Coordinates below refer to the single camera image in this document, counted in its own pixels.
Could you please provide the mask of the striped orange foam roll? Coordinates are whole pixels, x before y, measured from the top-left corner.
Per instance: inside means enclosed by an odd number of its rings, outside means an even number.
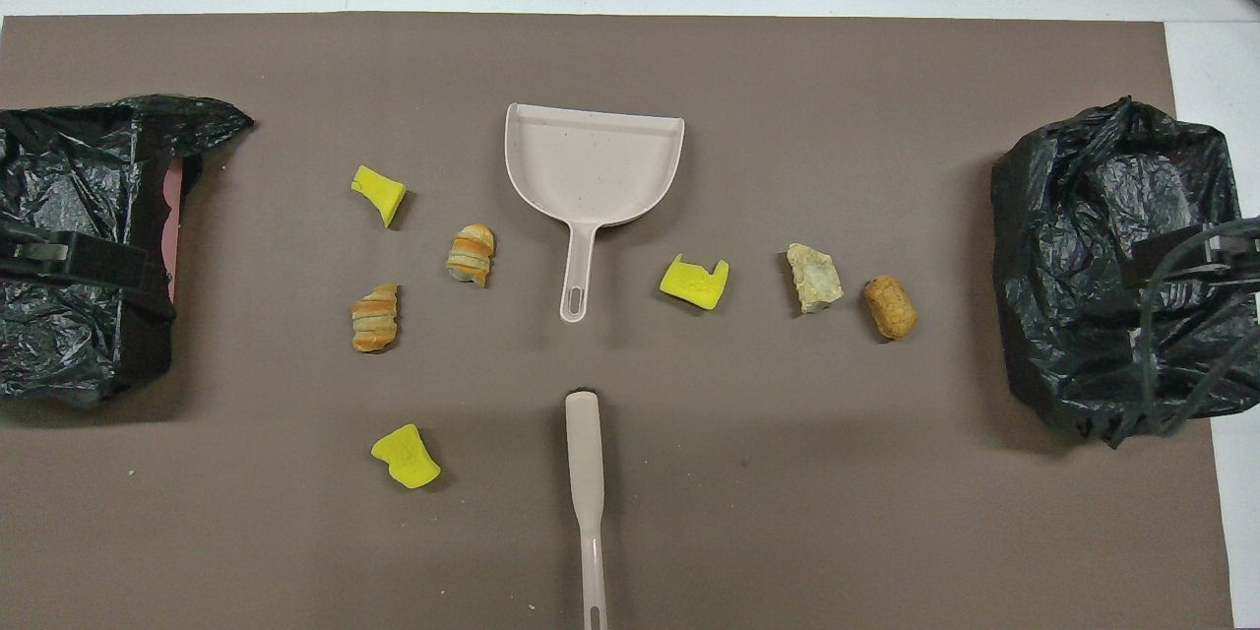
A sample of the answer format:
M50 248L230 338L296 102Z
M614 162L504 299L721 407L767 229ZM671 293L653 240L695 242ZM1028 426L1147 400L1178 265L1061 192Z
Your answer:
M398 335L398 285L379 284L350 305L352 348L384 352Z
M491 271L491 258L496 252L494 232L486 223L469 223L454 238L447 249L445 268L459 282L472 282L486 289Z

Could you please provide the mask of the small yellow sponge piece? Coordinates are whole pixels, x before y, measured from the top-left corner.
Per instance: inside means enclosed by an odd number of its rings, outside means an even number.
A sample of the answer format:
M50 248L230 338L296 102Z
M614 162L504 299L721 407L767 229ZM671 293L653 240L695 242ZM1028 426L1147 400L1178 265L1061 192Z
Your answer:
M352 176L350 189L373 205L386 229L392 226L407 194L404 183L392 180L391 176L384 176L368 166L357 168Z

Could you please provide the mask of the brown cork-like cylinder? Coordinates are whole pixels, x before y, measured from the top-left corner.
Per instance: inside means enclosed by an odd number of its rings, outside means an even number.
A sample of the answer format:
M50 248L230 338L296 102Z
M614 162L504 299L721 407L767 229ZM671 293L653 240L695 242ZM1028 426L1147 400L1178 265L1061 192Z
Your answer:
M919 323L917 307L914 307L908 291L898 278L881 275L869 280L862 292L882 338L897 341L914 331Z

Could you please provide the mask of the yellow green-backed sponge piece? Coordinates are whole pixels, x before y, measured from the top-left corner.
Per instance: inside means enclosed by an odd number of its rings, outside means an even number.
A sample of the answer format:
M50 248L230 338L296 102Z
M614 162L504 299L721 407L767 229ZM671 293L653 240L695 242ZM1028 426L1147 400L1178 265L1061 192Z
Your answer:
M415 423L401 425L396 431L384 433L372 445L370 455L383 462L391 479L404 489L425 488L442 472Z

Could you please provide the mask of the beige stone-like foam chunk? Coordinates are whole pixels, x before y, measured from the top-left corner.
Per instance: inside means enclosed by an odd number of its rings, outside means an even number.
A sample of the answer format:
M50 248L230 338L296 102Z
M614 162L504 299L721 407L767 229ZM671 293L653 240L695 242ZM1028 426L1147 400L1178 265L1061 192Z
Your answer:
M793 275L801 315L822 312L845 297L833 257L794 241L788 244L788 266Z

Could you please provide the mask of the beige plastic dustpan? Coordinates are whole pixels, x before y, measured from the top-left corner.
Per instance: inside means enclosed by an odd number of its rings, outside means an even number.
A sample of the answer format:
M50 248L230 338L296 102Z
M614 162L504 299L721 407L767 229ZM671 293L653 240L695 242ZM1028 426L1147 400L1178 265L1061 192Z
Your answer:
M504 163L517 194L570 231L558 306L586 318L598 231L636 220L669 192L687 123L680 117L552 108L513 102Z

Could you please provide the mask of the beige brush with black bristles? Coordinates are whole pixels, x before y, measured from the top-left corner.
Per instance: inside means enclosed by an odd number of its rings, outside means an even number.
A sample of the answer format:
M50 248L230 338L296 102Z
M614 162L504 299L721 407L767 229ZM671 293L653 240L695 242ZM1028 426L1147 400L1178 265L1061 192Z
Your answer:
M573 513L580 524L583 630L609 630L604 588L604 454L601 410L593 391L564 398L566 446Z

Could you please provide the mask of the notched yellow sponge piece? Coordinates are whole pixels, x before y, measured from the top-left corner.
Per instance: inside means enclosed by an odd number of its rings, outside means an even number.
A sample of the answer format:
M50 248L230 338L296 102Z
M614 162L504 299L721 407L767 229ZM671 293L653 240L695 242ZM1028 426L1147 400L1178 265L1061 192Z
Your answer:
M667 296L690 302L696 307L712 311L719 306L724 289L730 278L728 261L719 261L709 271L701 265L693 265L683 260L683 253L675 255L667 266L659 290Z

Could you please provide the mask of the pink plastic bin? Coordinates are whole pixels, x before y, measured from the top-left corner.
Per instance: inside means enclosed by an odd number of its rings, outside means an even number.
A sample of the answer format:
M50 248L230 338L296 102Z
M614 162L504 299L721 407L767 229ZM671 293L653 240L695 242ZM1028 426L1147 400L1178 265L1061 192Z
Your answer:
M169 215L163 223L161 256L168 271L168 294L171 302L175 301L176 289L176 243L181 223L184 163L183 158L173 159L166 176L163 178L163 199L168 204Z

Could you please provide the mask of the black trash bag over pink bin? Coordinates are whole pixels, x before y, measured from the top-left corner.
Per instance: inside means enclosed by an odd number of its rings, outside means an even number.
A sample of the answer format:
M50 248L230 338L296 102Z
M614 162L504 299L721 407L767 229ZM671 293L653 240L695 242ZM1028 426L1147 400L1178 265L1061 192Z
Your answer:
M0 399L91 407L158 379L176 310L163 265L163 178L183 190L205 155L253 118L223 100L140 94L97 105L0 110L0 220L79 231L146 249L144 289L0 280Z

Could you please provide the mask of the black trash bag lined bin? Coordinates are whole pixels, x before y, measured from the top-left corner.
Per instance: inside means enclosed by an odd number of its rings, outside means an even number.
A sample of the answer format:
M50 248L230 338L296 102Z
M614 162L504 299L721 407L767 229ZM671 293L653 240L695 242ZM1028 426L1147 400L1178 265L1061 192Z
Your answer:
M1040 420L1118 447L1260 406L1260 290L1125 287L1134 241L1244 219L1223 132L1121 97L1026 135L990 202L1009 388Z

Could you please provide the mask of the brown paper table mat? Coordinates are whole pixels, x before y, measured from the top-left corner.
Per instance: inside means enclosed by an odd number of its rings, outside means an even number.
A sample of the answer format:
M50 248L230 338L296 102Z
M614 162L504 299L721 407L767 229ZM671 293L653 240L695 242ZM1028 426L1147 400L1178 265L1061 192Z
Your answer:
M10 16L0 108L210 96L175 362L100 410L0 407L0 630L582 630L566 394L601 399L622 630L1228 627L1210 423L1119 449L1009 393L992 164L1130 94L1166 33L1100 21L319 14ZM669 192L596 236L504 163L513 102L680 117ZM357 168L402 181L388 229ZM445 268L469 223L486 289ZM788 244L845 297L801 315ZM662 294L675 255L730 278ZM895 276L914 331L877 333ZM398 285L398 335L350 305ZM441 476L372 445L418 425Z

